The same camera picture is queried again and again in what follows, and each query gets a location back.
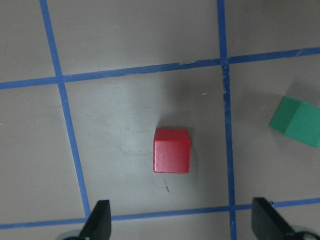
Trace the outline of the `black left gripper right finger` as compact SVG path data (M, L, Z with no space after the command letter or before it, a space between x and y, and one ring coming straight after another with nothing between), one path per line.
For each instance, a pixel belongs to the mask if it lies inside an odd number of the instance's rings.
M251 229L257 240L290 240L296 232L263 197L251 205Z

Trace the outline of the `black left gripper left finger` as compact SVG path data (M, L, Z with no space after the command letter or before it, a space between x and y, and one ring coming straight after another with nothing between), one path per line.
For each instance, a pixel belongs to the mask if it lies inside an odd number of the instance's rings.
M99 200L83 226L80 240L109 240L112 232L111 206L109 200Z

